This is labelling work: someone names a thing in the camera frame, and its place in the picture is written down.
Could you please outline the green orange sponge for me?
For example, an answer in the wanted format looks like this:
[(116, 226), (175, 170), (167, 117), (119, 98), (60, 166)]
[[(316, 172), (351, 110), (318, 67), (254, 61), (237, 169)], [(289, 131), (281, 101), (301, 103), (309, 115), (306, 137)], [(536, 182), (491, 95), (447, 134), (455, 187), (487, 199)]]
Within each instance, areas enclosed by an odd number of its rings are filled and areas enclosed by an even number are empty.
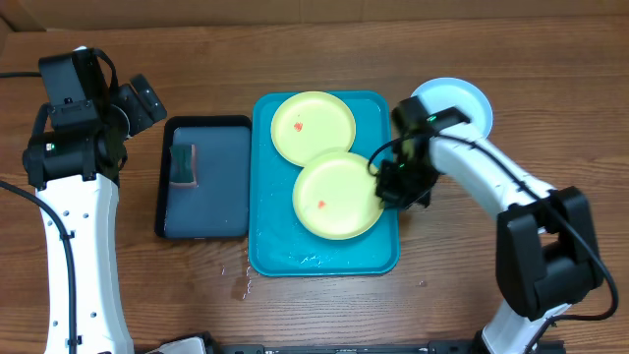
[(178, 188), (195, 188), (198, 185), (196, 172), (196, 146), (173, 145), (170, 147), (171, 167), (169, 183)]

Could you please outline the light blue plate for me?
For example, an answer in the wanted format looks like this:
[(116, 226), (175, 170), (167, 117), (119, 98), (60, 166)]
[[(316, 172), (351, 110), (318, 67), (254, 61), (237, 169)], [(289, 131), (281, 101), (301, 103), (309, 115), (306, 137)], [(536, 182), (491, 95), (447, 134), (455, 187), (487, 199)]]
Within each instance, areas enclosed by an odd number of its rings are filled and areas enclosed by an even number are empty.
[(493, 110), (485, 94), (473, 84), (457, 78), (436, 78), (417, 87), (416, 96), (428, 113), (456, 107), (471, 119), (487, 138), (493, 125)]

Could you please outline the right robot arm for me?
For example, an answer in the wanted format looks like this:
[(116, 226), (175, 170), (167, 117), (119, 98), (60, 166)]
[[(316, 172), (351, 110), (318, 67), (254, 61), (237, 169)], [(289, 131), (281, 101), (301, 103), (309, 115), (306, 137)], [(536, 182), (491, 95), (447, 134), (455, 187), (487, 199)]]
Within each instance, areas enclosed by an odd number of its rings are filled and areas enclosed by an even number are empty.
[(469, 343), (471, 353), (540, 353), (540, 339), (567, 309), (608, 280), (587, 198), (557, 190), (518, 167), (455, 107), (394, 108), (395, 158), (381, 162), (375, 193), (388, 208), (429, 206), (438, 178), (461, 185), (496, 223), (495, 277), (503, 302)]

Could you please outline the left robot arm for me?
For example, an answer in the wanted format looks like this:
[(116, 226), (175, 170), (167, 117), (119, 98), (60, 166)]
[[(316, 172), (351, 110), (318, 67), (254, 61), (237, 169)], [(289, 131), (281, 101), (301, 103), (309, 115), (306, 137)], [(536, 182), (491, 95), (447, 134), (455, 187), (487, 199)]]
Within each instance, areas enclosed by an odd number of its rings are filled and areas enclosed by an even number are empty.
[(121, 85), (113, 63), (79, 47), (38, 62), (48, 100), (23, 153), (41, 204), (49, 290), (48, 353), (132, 353), (115, 250), (127, 139), (166, 118), (142, 75)]

